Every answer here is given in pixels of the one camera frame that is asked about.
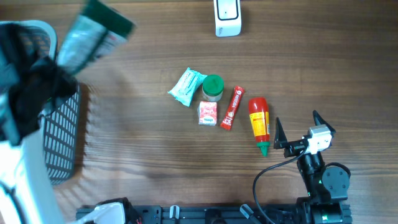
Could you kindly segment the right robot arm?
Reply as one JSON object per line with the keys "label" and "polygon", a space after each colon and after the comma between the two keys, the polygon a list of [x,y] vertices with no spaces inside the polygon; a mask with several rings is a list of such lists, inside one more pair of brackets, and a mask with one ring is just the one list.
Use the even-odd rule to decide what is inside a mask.
{"label": "right robot arm", "polygon": [[348,199],[351,171],[338,162],[326,164],[322,151],[331,147],[336,130],[317,111],[315,125],[296,141],[288,141],[280,119],[276,119],[274,148],[283,149],[284,157],[295,157],[307,190],[307,197],[296,200],[294,223],[352,223]]}

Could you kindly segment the green lid jar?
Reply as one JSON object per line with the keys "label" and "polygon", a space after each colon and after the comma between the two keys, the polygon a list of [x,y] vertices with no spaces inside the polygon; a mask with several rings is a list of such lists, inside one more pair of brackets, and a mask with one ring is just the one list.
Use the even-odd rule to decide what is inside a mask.
{"label": "green lid jar", "polygon": [[223,95],[223,90],[224,80],[219,75],[208,75],[202,83],[202,92],[205,101],[219,101]]}

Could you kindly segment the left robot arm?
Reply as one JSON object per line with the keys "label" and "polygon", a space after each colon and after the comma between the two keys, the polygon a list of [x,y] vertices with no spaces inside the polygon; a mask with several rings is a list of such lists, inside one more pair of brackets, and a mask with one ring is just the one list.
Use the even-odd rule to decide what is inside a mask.
{"label": "left robot arm", "polygon": [[53,186],[73,174],[80,85],[56,64],[43,21],[1,22],[1,215],[63,223]]}

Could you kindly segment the green 3M gloves package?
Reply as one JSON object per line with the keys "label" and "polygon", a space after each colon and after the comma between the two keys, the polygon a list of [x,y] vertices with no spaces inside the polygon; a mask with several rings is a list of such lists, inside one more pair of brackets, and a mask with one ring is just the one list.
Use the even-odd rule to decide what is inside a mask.
{"label": "green 3M gloves package", "polygon": [[133,21],[105,3],[88,0],[63,41],[57,64],[76,75],[125,44],[135,28]]}

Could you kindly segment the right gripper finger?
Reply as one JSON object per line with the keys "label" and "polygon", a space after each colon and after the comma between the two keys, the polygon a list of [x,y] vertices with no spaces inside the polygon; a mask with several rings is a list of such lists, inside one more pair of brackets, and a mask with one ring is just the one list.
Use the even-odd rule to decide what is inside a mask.
{"label": "right gripper finger", "polygon": [[279,117],[275,119],[275,137],[274,137],[274,149],[283,149],[288,145],[288,140],[286,138],[285,132],[280,122]]}
{"label": "right gripper finger", "polygon": [[326,125],[328,127],[328,129],[330,130],[331,134],[335,134],[336,133],[336,130],[320,116],[320,114],[318,113],[317,110],[313,110],[312,113],[313,113],[313,119],[314,119],[314,122],[315,122],[316,126],[324,124],[324,125]]}

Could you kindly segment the red white small packet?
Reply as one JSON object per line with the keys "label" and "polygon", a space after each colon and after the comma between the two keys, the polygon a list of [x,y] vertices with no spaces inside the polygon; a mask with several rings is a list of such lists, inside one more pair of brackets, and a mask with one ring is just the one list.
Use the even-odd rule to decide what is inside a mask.
{"label": "red white small packet", "polygon": [[200,102],[198,106],[198,124],[207,126],[215,126],[217,124],[217,102]]}

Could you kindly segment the teal tissue pack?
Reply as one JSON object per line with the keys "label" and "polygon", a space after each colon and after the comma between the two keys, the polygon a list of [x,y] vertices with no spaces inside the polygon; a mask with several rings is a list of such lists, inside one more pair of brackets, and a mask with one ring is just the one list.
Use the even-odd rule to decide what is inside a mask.
{"label": "teal tissue pack", "polygon": [[201,74],[191,68],[187,68],[178,80],[177,84],[168,91],[168,93],[177,101],[181,102],[181,104],[189,107],[195,92],[206,77],[207,75]]}

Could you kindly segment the red sauce bottle green cap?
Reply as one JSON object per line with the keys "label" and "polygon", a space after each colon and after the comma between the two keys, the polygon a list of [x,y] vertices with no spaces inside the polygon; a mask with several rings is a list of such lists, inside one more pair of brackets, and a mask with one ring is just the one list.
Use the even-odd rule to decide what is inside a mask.
{"label": "red sauce bottle green cap", "polygon": [[264,97],[252,98],[248,102],[249,119],[256,146],[264,157],[268,155],[270,144],[269,107]]}

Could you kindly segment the red Nescafe stick sachet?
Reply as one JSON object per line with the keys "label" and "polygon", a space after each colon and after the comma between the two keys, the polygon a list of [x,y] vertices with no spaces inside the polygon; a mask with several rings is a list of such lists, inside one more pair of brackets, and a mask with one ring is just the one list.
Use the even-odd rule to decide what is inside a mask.
{"label": "red Nescafe stick sachet", "polygon": [[238,110],[241,98],[244,94],[245,90],[241,86],[235,86],[233,90],[233,95],[231,97],[231,102],[228,106],[228,109],[226,111],[226,114],[220,124],[220,127],[225,129],[225,130],[230,130],[233,125],[234,117],[236,115],[236,112]]}

